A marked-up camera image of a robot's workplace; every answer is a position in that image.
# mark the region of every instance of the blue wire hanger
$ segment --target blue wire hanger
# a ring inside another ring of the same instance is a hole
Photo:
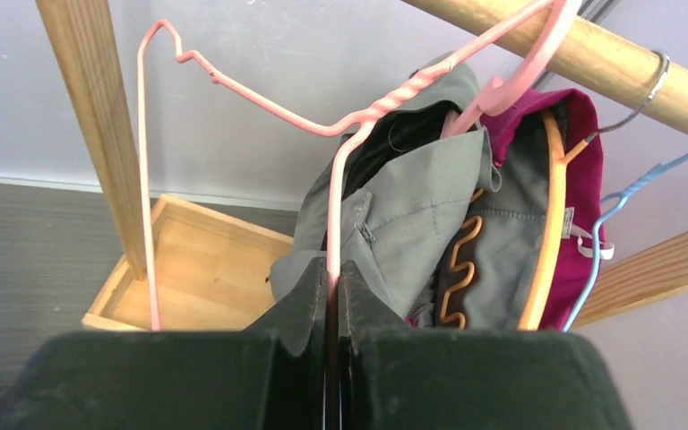
[[[655,86],[653,86],[652,90],[650,90],[650,93],[648,97],[645,99],[642,104],[636,108],[633,112],[631,112],[630,115],[628,115],[626,118],[623,120],[619,121],[618,123],[614,125],[610,125],[605,128],[600,128],[596,132],[592,133],[587,137],[586,141],[591,142],[595,137],[602,133],[606,132],[611,132],[614,131],[630,121],[632,121],[637,115],[639,115],[642,110],[644,110],[647,105],[655,98],[655,96],[658,94],[658,91],[663,87],[663,84],[666,83],[666,77],[668,76],[668,67],[670,66],[671,62],[669,60],[668,54],[666,54],[663,51],[652,51],[655,54],[657,54],[660,59],[661,59],[661,65],[660,65],[660,74],[658,75],[658,80],[656,81]],[[600,227],[602,227],[603,223],[605,223],[607,220],[609,220],[612,216],[614,216],[618,211],[620,211],[626,202],[629,200],[629,198],[639,191],[643,186],[647,185],[649,182],[651,182],[653,179],[663,175],[666,173],[668,170],[675,168],[676,166],[679,166],[682,163],[685,163],[685,161],[688,160],[688,152],[684,154],[683,156],[674,159],[671,162],[668,163],[660,163],[650,169],[648,173],[646,173],[643,176],[640,176],[639,179],[634,181],[631,185],[627,186],[623,191],[617,192],[617,193],[610,193],[603,197],[600,200],[600,204],[604,204],[606,202],[610,202],[611,200],[617,200],[615,206],[598,218],[598,220],[595,222],[594,226],[592,226],[592,269],[591,272],[589,273],[589,278],[587,280],[587,284],[584,287],[584,289],[581,291],[581,294],[579,295],[578,300],[576,301],[576,304],[573,306],[573,309],[571,310],[571,313],[568,315],[568,319],[566,320],[565,324],[563,325],[563,331],[568,331],[570,330],[571,326],[573,325],[573,322],[576,320],[576,316],[579,315],[579,312],[581,311],[581,308],[584,306],[584,303],[587,301],[587,297],[589,297],[589,294],[592,292],[592,289],[595,287],[595,281],[598,278],[598,272],[600,268],[600,249],[599,249],[599,231]]]

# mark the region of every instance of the pink wire hanger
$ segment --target pink wire hanger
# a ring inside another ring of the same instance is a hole
[[[167,20],[157,21],[146,33],[138,48],[137,56],[137,89],[138,89],[138,136],[139,163],[141,170],[141,203],[143,208],[143,235],[146,255],[147,281],[150,293],[151,329],[161,330],[161,314],[159,311],[159,296],[157,292],[156,273],[154,269],[154,245],[151,232],[151,204],[149,184],[149,161],[147,157],[146,136],[146,103],[144,86],[144,54],[151,38],[160,29],[165,28],[175,41],[176,60],[185,63],[195,60],[211,76],[212,82],[227,86],[246,99],[270,111],[287,122],[299,128],[325,137],[332,137],[343,133],[353,124],[359,124],[357,131],[344,142],[333,159],[328,208],[328,243],[326,269],[330,277],[329,312],[335,312],[337,304],[337,283],[340,275],[340,223],[341,223],[341,188],[343,182],[344,164],[349,154],[360,146],[370,135],[376,121],[392,110],[398,108],[405,101],[415,97],[422,89],[430,85],[437,78],[448,73],[455,65],[466,61],[484,47],[494,43],[502,35],[530,19],[533,15],[552,5],[542,33],[523,63],[506,82],[494,77],[479,92],[473,102],[463,113],[448,122],[443,134],[455,135],[465,133],[478,118],[486,113],[496,116],[509,108],[531,86],[537,76],[544,70],[547,62],[552,58],[557,47],[565,38],[573,19],[578,12],[581,0],[534,0],[514,15],[502,20],[493,28],[487,30],[464,47],[458,49],[442,62],[429,66],[415,73],[396,90],[376,100],[370,107],[358,110],[341,118],[333,125],[319,125],[303,118],[288,109],[274,103],[260,94],[246,88],[244,85],[227,77],[217,70],[202,54],[195,50],[183,52],[180,35]]]

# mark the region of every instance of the wooden tray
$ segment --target wooden tray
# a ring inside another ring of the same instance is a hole
[[[267,277],[291,250],[281,235],[162,194],[151,211],[162,327],[241,330],[275,304]],[[123,256],[83,326],[148,330],[149,288]]]

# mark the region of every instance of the wooden post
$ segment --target wooden post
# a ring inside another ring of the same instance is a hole
[[[688,291],[688,231],[607,267],[576,326]]]
[[[143,279],[138,159],[107,0],[36,0],[125,257]]]
[[[478,35],[530,0],[403,1]],[[547,14],[538,13],[495,43],[525,56],[541,33]],[[658,62],[658,56],[647,49],[577,17],[547,69],[628,108],[636,108],[655,84]],[[666,83],[643,113],[688,135],[688,70],[671,64]]]

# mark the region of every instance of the clothing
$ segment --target clothing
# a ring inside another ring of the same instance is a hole
[[[450,111],[459,111],[451,101],[440,101],[417,112],[390,112],[360,146],[357,156],[347,170],[342,190],[346,199],[362,188],[390,160],[439,139],[444,119]],[[327,234],[323,235],[321,250],[325,251]]]
[[[567,131],[563,133],[565,152],[586,139],[598,129],[598,116],[592,101],[579,90],[539,92],[528,90],[511,108],[499,116],[481,116],[481,124],[489,131],[495,164],[502,164],[516,134],[528,114],[552,109],[562,103],[567,114]],[[554,109],[557,119],[558,110]],[[602,185],[603,151],[600,137],[573,159],[566,169],[566,212],[572,223],[590,229],[600,216],[600,186]],[[561,328],[571,307],[589,277],[591,261],[579,252],[577,237],[568,228],[563,231],[563,242],[558,253],[555,275],[542,316],[540,328]],[[604,234],[600,230],[600,241]]]
[[[434,302],[436,301],[436,285],[438,283],[439,268],[426,282],[426,287],[420,291],[413,306],[408,311],[405,321],[412,327],[434,327]]]
[[[564,106],[551,112],[566,135]],[[529,298],[545,231],[549,144],[542,116],[524,116],[492,186],[479,188],[439,269],[435,324],[515,329]]]
[[[451,102],[461,109],[477,93],[476,76],[459,64],[379,123],[432,113],[430,107],[440,103]],[[438,136],[443,121],[427,124],[430,130],[411,134]],[[376,146],[383,147],[384,138],[388,146],[388,133],[375,136]],[[403,140],[409,138],[410,134],[405,134]],[[401,318],[408,315],[426,288],[443,250],[460,227],[470,196],[484,173],[482,167],[491,166],[492,157],[488,134],[480,126],[451,138],[408,146],[417,148],[388,159],[362,186],[352,186],[356,189],[341,204],[341,260],[353,260],[374,294]],[[349,181],[348,175],[363,152],[361,147],[347,160],[345,184],[358,182]],[[328,217],[330,178],[331,165],[302,203],[291,254],[271,267],[271,288],[277,300],[296,285],[313,257],[324,255],[321,242]]]

